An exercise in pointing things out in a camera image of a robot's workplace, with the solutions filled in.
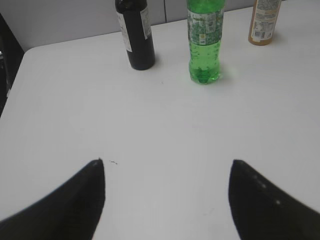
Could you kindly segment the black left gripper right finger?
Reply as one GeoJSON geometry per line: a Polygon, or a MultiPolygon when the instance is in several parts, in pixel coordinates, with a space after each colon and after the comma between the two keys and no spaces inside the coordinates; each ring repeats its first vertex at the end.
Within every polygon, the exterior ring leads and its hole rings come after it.
{"type": "Polygon", "coordinates": [[[242,240],[318,240],[320,214],[243,160],[232,162],[228,201],[242,240]]]}

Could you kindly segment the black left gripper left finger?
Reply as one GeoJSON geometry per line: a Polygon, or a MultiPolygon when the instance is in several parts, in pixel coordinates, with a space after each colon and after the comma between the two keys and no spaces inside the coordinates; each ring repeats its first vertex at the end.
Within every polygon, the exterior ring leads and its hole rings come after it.
{"type": "Polygon", "coordinates": [[[53,192],[1,220],[2,240],[91,240],[106,200],[102,159],[90,161],[53,192]]]}

